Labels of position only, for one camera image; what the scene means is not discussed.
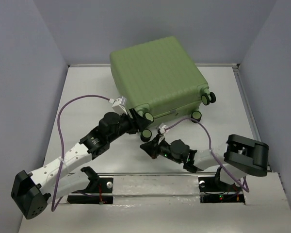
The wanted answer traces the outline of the green suitcase with blue lining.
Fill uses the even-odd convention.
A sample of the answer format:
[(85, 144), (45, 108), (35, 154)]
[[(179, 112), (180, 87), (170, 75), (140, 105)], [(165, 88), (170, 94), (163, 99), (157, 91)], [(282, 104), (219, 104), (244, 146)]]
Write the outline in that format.
[(200, 121), (200, 105), (216, 102), (209, 83), (175, 36), (113, 51), (110, 64), (126, 106), (152, 116), (151, 127), (182, 116)]

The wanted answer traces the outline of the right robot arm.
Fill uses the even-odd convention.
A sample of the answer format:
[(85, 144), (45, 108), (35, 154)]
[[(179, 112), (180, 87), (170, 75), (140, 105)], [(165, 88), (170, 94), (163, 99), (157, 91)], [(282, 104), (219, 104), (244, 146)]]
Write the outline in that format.
[(231, 134), (225, 144), (213, 149), (193, 150), (178, 139), (171, 143), (157, 135), (140, 146), (152, 159), (162, 156), (190, 173), (197, 173), (209, 167), (219, 166), (213, 184), (218, 190), (225, 190), (235, 180), (250, 175), (265, 177), (268, 173), (269, 146), (261, 141)]

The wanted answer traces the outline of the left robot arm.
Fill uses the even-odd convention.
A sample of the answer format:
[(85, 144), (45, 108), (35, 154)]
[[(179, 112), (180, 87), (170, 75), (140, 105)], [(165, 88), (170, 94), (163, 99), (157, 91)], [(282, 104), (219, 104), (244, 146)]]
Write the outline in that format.
[(17, 173), (11, 198), (26, 219), (35, 218), (45, 210), (49, 200), (57, 198), (60, 179), (106, 152), (122, 135), (140, 133), (153, 121), (151, 113), (140, 115), (133, 108), (121, 115), (107, 112), (95, 128), (63, 155), (29, 173), (24, 170)]

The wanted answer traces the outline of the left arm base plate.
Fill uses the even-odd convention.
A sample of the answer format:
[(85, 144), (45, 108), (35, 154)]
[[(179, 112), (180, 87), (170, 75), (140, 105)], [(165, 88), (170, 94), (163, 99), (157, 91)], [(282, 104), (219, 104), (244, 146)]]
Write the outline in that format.
[(100, 177), (84, 190), (69, 194), (66, 200), (70, 204), (113, 204), (113, 177)]

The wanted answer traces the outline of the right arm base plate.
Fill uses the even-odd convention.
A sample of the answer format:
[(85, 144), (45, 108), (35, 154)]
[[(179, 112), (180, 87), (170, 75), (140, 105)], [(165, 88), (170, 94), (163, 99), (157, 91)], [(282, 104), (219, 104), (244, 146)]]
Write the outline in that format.
[(198, 181), (200, 202), (206, 203), (243, 203), (243, 190), (236, 186), (217, 181), (215, 177), (201, 177)]

